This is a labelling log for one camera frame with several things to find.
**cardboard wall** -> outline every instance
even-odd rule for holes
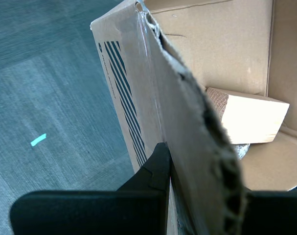
[[[271,0],[232,0],[154,17],[201,85],[266,95]]]
[[[290,103],[284,131],[297,137],[297,0],[277,0],[269,96]]]

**blue stripe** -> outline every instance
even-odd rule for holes
[[[141,137],[141,135],[138,133],[137,129],[134,128],[133,125],[131,125],[131,121],[133,121],[133,120],[130,119],[129,115],[128,115],[127,112],[125,111],[125,105],[122,103],[121,99],[120,99],[120,102],[121,102],[122,108],[123,108],[123,110],[124,110],[124,113],[126,113],[126,115],[125,115],[125,119],[126,119],[128,125],[129,125],[129,127],[131,128],[132,132],[136,133],[136,134],[137,134],[137,137],[139,137],[140,140],[141,140],[141,142],[139,141],[138,144],[139,144],[141,147],[143,147],[143,148],[145,149],[145,144],[144,144],[144,142],[143,142],[143,140],[142,140],[142,137]]]
[[[143,140],[142,140],[142,137],[138,134],[137,129],[135,129],[134,126],[131,125],[131,121],[130,121],[129,116],[126,115],[125,117],[126,117],[127,122],[130,123],[131,130],[132,130],[134,133],[136,133],[136,135],[137,135],[137,136],[139,137],[139,139],[141,140],[141,142],[139,142],[139,145],[145,149],[145,144],[144,144],[144,142],[143,142]]]
[[[133,131],[130,131],[130,129],[129,129],[129,132],[130,132],[131,138],[133,140],[133,143],[135,143],[135,147],[137,147],[137,150],[139,152],[139,156],[141,156],[142,162],[143,163],[146,162],[147,159],[146,159],[145,154],[143,153],[143,149],[139,147],[139,145],[138,145],[138,143],[136,141],[134,141],[135,136],[134,136]]]
[[[119,89],[119,87],[121,88],[121,86],[118,87],[116,80],[115,80],[114,82],[115,82],[115,85],[117,86],[117,89],[118,89],[118,92],[119,92],[119,94],[120,94],[120,97],[122,98],[123,103],[125,104],[125,101],[124,101],[125,96],[124,96],[124,99],[123,99],[122,94],[121,94],[121,90]],[[137,127],[138,127],[138,130],[139,130],[139,132],[141,133],[141,130],[140,130],[140,127],[139,127],[139,123],[138,123],[138,121],[137,121],[137,118],[134,116],[134,113],[133,113],[132,110],[131,110],[131,113],[132,113],[132,116],[131,116],[130,111],[129,111],[129,109],[127,109],[127,105],[126,105],[126,104],[125,104],[125,107],[126,107],[126,110],[128,111],[128,113],[129,113],[129,115],[130,115],[130,118],[133,117],[133,119],[135,120],[135,122],[136,122],[136,124],[137,124]]]
[[[134,144],[132,144],[133,145],[133,149],[134,149],[134,151],[135,151],[135,154],[136,154],[136,159],[137,159],[137,164],[139,165],[139,167],[141,167],[143,164],[140,162],[140,160],[139,160],[139,157],[138,157],[138,155],[137,155],[137,153],[136,153],[136,150],[135,150],[135,147],[134,147]]]
[[[137,156],[137,157],[136,157],[136,159],[137,159],[137,163],[138,163],[139,166],[142,166],[142,165],[143,165],[143,162],[141,161],[141,159],[140,159],[139,156],[138,156],[138,152],[137,152],[137,150],[135,149],[134,143],[132,143],[132,145],[133,145],[133,149],[134,149],[134,151],[135,151],[135,155]]]
[[[137,131],[137,134],[140,136],[140,134],[139,134],[139,132],[140,132],[140,128],[139,129],[137,129],[136,128],[136,126],[135,126],[135,123],[134,123],[134,121],[133,121],[133,118],[131,118],[131,115],[130,115],[130,112],[129,112],[129,110],[128,109],[126,109],[126,105],[125,105],[125,103],[124,103],[124,100],[122,99],[122,102],[123,102],[123,104],[122,104],[122,107],[123,107],[123,110],[124,110],[124,112],[125,113],[127,113],[128,114],[128,117],[129,117],[129,119],[131,120],[131,122],[132,122],[132,124],[134,125],[134,129],[136,129],[136,131]]]
[[[118,42],[118,41],[117,41],[117,44],[118,44],[119,50],[121,51],[120,44],[119,44],[119,42]]]
[[[143,155],[140,153],[140,150],[138,149],[138,146],[136,145],[136,143],[135,143],[135,145],[134,145],[134,140],[133,140],[133,147],[135,147],[135,151],[136,151],[136,154],[137,154],[137,156],[138,156],[138,160],[139,160],[139,162],[141,163],[141,165],[143,165],[144,163],[145,163],[145,160],[144,160],[144,158],[143,158]]]
[[[130,128],[130,121],[128,120],[127,116],[125,116],[125,119],[126,119],[128,125],[129,125],[129,128]],[[132,129],[131,129],[131,131],[132,131],[132,133],[133,133],[133,137],[135,138],[135,140],[137,140],[137,141],[135,141],[135,144],[137,144],[138,148],[141,150],[141,153],[143,154],[143,157],[146,158],[145,151],[144,151],[145,146],[142,146],[142,145],[140,144],[140,140],[142,141],[142,138],[136,136],[135,133],[134,133],[134,131],[133,131]]]
[[[127,71],[125,70],[125,67],[124,67],[124,62],[123,62],[123,60],[122,60],[122,58],[121,58],[121,55],[120,55],[120,53],[119,53],[117,47],[115,46],[114,42],[111,42],[111,44],[112,44],[113,47],[114,47],[115,53],[117,54],[117,56],[118,56],[118,58],[119,58],[119,60],[120,60],[120,62],[121,62],[121,65],[122,65],[122,67],[123,67],[123,69],[124,69],[124,71],[125,71],[125,74],[127,74]]]
[[[136,159],[137,159],[137,158],[136,158]],[[137,164],[139,165],[139,167],[142,167],[142,166],[141,166],[141,164],[139,164],[139,161],[138,161],[138,159],[137,159]]]
[[[131,88],[130,88],[130,85],[129,85],[129,82],[128,82],[127,78],[124,76],[124,73],[123,73],[123,71],[122,71],[122,68],[121,68],[121,66],[120,66],[120,64],[119,64],[119,62],[118,62],[116,56],[114,55],[114,51],[113,51],[113,49],[111,48],[109,42],[107,42],[107,45],[108,45],[108,47],[109,47],[109,49],[110,49],[110,51],[111,51],[111,53],[112,53],[112,55],[113,55],[113,57],[114,57],[114,60],[115,60],[115,62],[116,62],[116,64],[117,64],[119,70],[120,70],[120,73],[121,73],[121,75],[122,75],[122,77],[123,77],[123,79],[124,79],[124,81],[125,81],[125,84],[127,85],[128,89],[129,89],[129,92],[130,92],[130,94],[132,95],[132,93],[131,93]]]
[[[131,108],[131,106],[130,106],[130,104],[129,104],[129,101],[130,101],[130,103],[131,103],[131,105],[132,105],[132,107],[133,107],[133,110],[134,110],[134,112],[135,112],[135,115],[137,116],[137,111],[136,111],[136,109],[135,109],[135,107],[134,107],[133,101],[132,101],[131,97],[129,96],[129,93],[127,92],[127,89],[125,88],[124,83],[122,82],[122,79],[121,79],[121,77],[120,77],[120,75],[119,75],[119,73],[118,73],[118,71],[117,71],[117,68],[116,68],[116,66],[114,65],[114,63],[113,63],[113,66],[114,66],[114,69],[115,69],[116,73],[114,72],[114,69],[113,69],[113,67],[112,67],[112,64],[110,63],[111,70],[113,71],[114,77],[116,78],[116,80],[117,80],[117,82],[118,82],[118,84],[119,84],[119,86],[120,86],[120,88],[121,88],[121,90],[122,90],[122,92],[123,92],[124,98],[125,98],[126,101],[128,102],[128,106],[129,106],[130,110],[132,110],[132,108]]]

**torn cardboard edge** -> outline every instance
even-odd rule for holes
[[[177,74],[176,79],[178,79],[179,84],[181,83],[181,92],[183,93],[183,97],[185,97],[187,106],[193,110],[194,117],[202,118],[205,116],[207,120],[211,120],[210,123],[206,120],[203,121],[207,124],[207,131],[212,136],[212,140],[216,142],[217,149],[215,151],[220,152],[217,154],[217,156],[219,156],[219,165],[216,166],[216,170],[220,171],[219,174],[222,174],[221,180],[223,181],[222,192],[225,201],[225,209],[223,209],[225,217],[224,232],[230,234],[238,231],[244,212],[244,188],[241,184],[241,174],[238,168],[237,158],[235,157],[223,130],[220,128],[220,123],[212,111],[212,108],[206,99],[206,95],[202,94],[197,81],[186,68],[179,54],[162,33],[152,15],[149,12],[144,14],[146,15],[146,23],[152,30],[165,60]],[[200,104],[201,106],[205,106],[204,111],[202,108],[199,108]]]

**cardboard flap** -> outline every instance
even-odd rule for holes
[[[297,0],[277,0],[274,9],[269,96],[290,103],[284,123],[295,133],[297,132]]]
[[[297,139],[279,132],[272,143],[251,145],[240,161],[251,190],[290,190],[297,186]]]
[[[236,156],[206,95],[180,55],[149,13],[145,23],[150,66],[155,74],[150,79],[155,79],[162,135],[169,146],[195,232],[237,231],[244,191]]]
[[[199,84],[266,95],[271,0],[233,0],[153,15]]]

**corrugated cardboard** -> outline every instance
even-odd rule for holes
[[[291,104],[284,134],[240,164],[250,189],[297,186],[297,0],[276,2],[273,15],[271,0],[147,0],[151,13],[126,0],[91,24],[133,168],[168,143],[191,233],[238,231],[243,210],[236,157],[203,87]]]

